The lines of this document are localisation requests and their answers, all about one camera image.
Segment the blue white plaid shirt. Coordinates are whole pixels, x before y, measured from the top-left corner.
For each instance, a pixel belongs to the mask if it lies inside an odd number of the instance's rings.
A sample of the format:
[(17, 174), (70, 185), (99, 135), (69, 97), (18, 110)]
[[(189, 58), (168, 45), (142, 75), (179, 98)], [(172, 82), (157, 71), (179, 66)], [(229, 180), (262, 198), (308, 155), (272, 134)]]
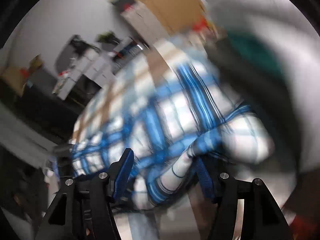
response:
[(72, 152), (75, 174), (109, 168), (126, 148), (135, 162), (125, 195), (134, 209), (151, 210), (185, 188), (198, 155), (256, 164), (274, 143), (251, 107), (219, 84), (210, 62), (189, 60), (167, 70), (149, 95), (119, 104), (100, 130), (82, 135)]

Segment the stack of folded clothes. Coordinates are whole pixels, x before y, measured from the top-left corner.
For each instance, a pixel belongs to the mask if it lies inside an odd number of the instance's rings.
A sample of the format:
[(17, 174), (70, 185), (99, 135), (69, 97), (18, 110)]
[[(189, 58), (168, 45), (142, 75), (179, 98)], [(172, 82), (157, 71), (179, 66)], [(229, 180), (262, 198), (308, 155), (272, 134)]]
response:
[(289, 91), (302, 130), (299, 168), (319, 170), (319, 35), (290, 0), (205, 0), (239, 54)]

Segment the checkered bed blanket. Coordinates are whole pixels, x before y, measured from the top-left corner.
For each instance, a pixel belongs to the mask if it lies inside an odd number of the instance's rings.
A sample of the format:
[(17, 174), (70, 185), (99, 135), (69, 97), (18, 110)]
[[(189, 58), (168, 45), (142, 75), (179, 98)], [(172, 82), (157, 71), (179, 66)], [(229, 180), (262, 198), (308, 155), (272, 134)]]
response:
[(131, 104), (149, 96), (166, 72), (189, 59), (188, 53), (205, 56), (203, 44), (203, 37), (196, 33), (178, 34), (157, 41), (134, 58), (89, 101), (75, 122), (70, 143), (88, 138)]

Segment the white drawer desk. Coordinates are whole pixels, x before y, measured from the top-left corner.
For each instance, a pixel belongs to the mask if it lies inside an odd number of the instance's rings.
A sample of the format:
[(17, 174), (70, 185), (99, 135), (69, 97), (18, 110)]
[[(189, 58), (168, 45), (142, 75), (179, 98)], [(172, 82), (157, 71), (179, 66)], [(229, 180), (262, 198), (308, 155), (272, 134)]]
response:
[(104, 87), (113, 77), (111, 58), (106, 53), (89, 50), (82, 57), (72, 59), (69, 67), (60, 73), (52, 93), (66, 100), (72, 89), (81, 83)]

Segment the grey chair back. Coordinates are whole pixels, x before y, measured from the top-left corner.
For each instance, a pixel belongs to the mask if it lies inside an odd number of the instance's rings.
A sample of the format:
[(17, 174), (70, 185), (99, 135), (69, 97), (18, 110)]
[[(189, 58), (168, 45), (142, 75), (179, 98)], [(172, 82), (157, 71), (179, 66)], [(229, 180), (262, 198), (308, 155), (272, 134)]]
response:
[(81, 38), (80, 35), (73, 35), (63, 47), (55, 61), (55, 70), (57, 73), (60, 74), (66, 70), (71, 63), (72, 58), (77, 59), (81, 57), (87, 47), (87, 43)]

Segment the dark flower bouquet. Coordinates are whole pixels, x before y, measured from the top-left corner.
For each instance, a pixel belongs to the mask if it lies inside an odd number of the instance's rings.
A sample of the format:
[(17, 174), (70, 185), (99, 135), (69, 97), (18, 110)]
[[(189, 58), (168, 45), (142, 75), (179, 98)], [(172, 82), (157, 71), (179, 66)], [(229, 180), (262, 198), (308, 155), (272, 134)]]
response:
[(117, 38), (116, 35), (114, 34), (114, 32), (112, 32), (112, 31), (108, 31), (103, 34), (99, 34), (96, 38), (96, 41), (98, 43), (108, 43), (108, 44), (112, 44), (115, 46), (120, 43), (120, 39)]

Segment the cardboard box on fridge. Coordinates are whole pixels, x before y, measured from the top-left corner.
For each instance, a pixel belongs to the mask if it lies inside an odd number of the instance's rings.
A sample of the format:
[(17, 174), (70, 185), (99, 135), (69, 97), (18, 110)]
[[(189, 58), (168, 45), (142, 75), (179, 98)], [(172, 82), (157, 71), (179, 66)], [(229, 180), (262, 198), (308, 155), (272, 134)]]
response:
[(4, 81), (18, 96), (22, 97), (28, 79), (42, 66), (43, 61), (39, 54), (29, 62), (28, 68), (7, 67), (1, 74), (1, 80)]

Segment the red plastic bag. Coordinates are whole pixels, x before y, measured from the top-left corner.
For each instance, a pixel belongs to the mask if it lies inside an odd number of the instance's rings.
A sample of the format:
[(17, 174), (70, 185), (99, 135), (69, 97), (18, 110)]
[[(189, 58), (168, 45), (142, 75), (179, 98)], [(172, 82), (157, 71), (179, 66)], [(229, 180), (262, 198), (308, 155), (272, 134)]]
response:
[(200, 22), (194, 24), (192, 27), (192, 30), (197, 33), (208, 30), (208, 29), (209, 27), (206, 19), (202, 19)]

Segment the wooden door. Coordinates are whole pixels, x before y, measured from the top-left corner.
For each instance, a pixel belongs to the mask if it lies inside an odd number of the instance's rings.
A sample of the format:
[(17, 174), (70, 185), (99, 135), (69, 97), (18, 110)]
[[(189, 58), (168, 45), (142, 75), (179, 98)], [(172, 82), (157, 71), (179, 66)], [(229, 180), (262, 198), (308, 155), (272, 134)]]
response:
[(191, 28), (204, 18), (201, 0), (138, 0), (156, 16), (168, 34)]

